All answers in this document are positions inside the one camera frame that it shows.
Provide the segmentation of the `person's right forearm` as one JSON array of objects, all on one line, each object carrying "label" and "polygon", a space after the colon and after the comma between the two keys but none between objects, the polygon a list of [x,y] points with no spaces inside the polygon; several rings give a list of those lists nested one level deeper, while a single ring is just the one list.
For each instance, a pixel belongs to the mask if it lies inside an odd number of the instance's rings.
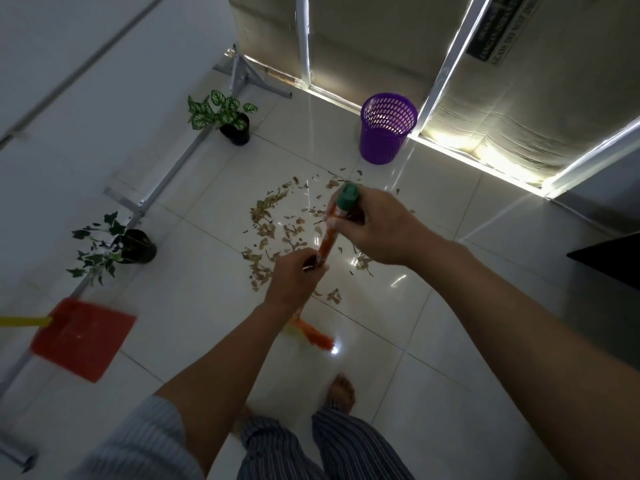
[{"label": "person's right forearm", "polygon": [[549,453],[581,480],[640,480],[640,372],[597,348],[464,246],[409,251]]}]

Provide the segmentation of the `person's right foot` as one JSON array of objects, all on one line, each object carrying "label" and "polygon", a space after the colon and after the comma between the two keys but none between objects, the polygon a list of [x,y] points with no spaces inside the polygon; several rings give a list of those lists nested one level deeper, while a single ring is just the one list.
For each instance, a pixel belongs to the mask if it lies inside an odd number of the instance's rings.
[{"label": "person's right foot", "polygon": [[354,387],[344,374],[338,374],[328,389],[325,405],[348,415],[355,404]]}]

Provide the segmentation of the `person's left hand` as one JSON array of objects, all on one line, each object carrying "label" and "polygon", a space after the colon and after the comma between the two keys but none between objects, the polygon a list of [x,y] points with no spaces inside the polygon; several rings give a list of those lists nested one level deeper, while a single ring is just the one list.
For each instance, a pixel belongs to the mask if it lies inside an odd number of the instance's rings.
[{"label": "person's left hand", "polygon": [[300,278],[300,249],[295,250],[276,259],[264,304],[288,320],[306,304],[319,282]]}]

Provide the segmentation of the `striped trousers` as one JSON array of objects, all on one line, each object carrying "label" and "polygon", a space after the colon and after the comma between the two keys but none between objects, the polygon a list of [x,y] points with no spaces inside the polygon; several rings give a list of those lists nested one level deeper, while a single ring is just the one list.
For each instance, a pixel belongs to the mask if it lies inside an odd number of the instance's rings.
[{"label": "striped trousers", "polygon": [[311,420],[321,465],[279,421],[249,416],[240,436],[245,455],[237,480],[415,480],[391,444],[362,419],[329,405]]}]

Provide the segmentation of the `person's right hand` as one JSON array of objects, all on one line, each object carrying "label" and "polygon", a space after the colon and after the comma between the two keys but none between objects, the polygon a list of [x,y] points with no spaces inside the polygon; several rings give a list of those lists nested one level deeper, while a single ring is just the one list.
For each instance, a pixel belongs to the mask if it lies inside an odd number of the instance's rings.
[{"label": "person's right hand", "polygon": [[356,249],[381,264],[417,269],[419,261],[443,247],[429,229],[388,192],[359,185],[367,198],[367,236],[345,236]]}]

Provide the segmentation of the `pile of dry leaves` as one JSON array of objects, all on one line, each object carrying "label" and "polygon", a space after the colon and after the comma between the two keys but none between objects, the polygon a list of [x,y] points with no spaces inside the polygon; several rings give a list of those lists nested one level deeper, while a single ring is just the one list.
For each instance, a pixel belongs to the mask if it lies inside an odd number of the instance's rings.
[{"label": "pile of dry leaves", "polygon": [[[250,286],[258,292],[271,282],[273,268],[278,257],[302,248],[319,249],[327,230],[324,210],[330,200],[331,190],[341,190],[345,178],[330,174],[325,180],[320,175],[308,179],[293,177],[268,192],[250,208],[255,242],[242,251],[251,268]],[[362,172],[356,176],[362,184]],[[324,300],[330,306],[344,306],[354,310],[380,306],[386,301],[401,301],[406,295],[408,273],[398,266],[382,271],[361,250],[356,249],[339,234],[331,250],[326,274],[313,297]]]}]

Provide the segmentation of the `ivy plant in black pot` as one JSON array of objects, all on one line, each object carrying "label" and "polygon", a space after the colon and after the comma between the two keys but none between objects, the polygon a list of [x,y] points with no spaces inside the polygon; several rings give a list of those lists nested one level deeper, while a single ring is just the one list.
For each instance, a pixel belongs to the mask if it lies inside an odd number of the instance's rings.
[{"label": "ivy plant in black pot", "polygon": [[119,265],[149,264],[157,256],[157,246],[148,234],[123,225],[118,212],[72,231],[72,238],[89,244],[87,250],[77,251],[78,266],[66,272],[73,278],[87,278],[90,285],[103,285],[105,275],[114,278]]}]

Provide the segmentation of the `variegated plant in black pot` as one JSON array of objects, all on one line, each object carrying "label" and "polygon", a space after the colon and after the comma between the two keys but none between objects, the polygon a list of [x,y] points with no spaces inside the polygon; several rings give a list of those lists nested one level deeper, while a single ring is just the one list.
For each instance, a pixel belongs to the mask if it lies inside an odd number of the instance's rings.
[{"label": "variegated plant in black pot", "polygon": [[189,124],[196,131],[215,126],[236,146],[244,146],[250,140],[249,114],[258,112],[251,103],[240,104],[238,99],[212,90],[203,101],[197,102],[188,96]]}]

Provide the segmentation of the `orange broom with green cap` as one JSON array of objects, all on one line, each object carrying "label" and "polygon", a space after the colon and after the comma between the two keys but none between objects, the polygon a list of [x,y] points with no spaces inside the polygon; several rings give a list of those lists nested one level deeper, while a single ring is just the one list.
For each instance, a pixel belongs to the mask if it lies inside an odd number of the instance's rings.
[{"label": "orange broom with green cap", "polygon": [[[335,215],[338,217],[345,216],[347,211],[352,209],[357,199],[359,198],[359,189],[358,185],[352,182],[345,183],[340,192],[338,193],[336,204],[337,208],[335,211]],[[323,236],[323,239],[319,245],[319,249],[317,250],[326,261],[328,256],[333,249],[335,242],[338,238],[339,233],[326,230]],[[290,318],[287,323],[292,329],[298,331],[307,341],[317,348],[331,352],[334,348],[334,339],[325,335],[324,333],[317,330],[313,325],[304,321],[301,318],[301,314],[304,306],[299,307],[293,314],[292,318]]]}]

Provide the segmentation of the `light striped shirt sleeve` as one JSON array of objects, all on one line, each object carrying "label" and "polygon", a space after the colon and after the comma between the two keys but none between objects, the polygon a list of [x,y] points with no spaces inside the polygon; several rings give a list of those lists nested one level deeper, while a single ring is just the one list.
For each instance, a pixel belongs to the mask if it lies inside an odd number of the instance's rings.
[{"label": "light striped shirt sleeve", "polygon": [[205,480],[178,409],[149,396],[66,480]]}]

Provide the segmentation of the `person's left forearm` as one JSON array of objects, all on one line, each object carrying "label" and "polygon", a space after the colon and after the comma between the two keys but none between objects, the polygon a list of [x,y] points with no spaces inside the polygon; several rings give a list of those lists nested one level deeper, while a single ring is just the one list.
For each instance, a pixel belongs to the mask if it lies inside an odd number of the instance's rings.
[{"label": "person's left forearm", "polygon": [[209,352],[154,394],[178,410],[186,449],[204,476],[243,409],[277,335],[298,307],[283,299],[265,299]]}]

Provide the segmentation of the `grey metal frame stand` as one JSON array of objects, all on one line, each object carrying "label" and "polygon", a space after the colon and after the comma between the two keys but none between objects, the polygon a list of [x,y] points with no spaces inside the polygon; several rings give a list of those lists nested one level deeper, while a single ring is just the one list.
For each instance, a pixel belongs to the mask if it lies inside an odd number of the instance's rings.
[{"label": "grey metal frame stand", "polygon": [[[239,96],[245,87],[255,86],[265,91],[269,91],[284,98],[291,98],[292,93],[285,91],[273,83],[273,80],[277,79],[287,84],[297,84],[298,79],[286,72],[277,70],[271,66],[268,66],[260,61],[241,54],[240,51],[233,47],[229,49],[228,53],[224,55],[219,63],[214,65],[203,82],[198,84],[198,88],[201,89],[207,83],[211,83],[214,79],[213,74],[220,74],[228,81],[228,85],[225,87],[224,92],[230,96]],[[116,191],[115,189],[107,186],[103,194],[115,201],[121,207],[126,208],[132,213],[130,219],[125,225],[121,225],[122,233],[112,235],[108,233],[108,240],[106,246],[100,247],[97,244],[97,250],[101,253],[107,252],[108,249],[113,247],[113,243],[119,240],[121,246],[125,242],[125,231],[134,228],[139,224],[142,218],[148,212],[148,209],[154,204],[158,196],[164,191],[166,186],[172,181],[179,170],[186,163],[188,158],[196,151],[199,145],[208,137],[213,131],[212,125],[206,126],[202,130],[188,129],[187,133],[181,141],[182,147],[178,150],[171,150],[170,156],[172,156],[172,165],[167,167],[166,174],[155,183],[149,190],[148,194],[140,201],[132,201],[128,199],[123,193]],[[7,395],[7,392],[11,389],[16,379],[18,379],[21,371],[27,366],[32,357],[29,350],[25,350],[23,354],[17,358],[12,364],[11,368],[5,371],[0,377],[0,402]]]}]

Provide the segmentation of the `purple plastic waste basket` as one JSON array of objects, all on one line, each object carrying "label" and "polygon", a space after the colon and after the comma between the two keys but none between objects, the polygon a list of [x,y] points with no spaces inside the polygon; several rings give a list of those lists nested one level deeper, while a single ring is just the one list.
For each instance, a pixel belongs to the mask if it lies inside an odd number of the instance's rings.
[{"label": "purple plastic waste basket", "polygon": [[418,122],[418,110],[405,96],[378,93],[369,97],[360,112],[359,151],[374,165],[394,160]]}]

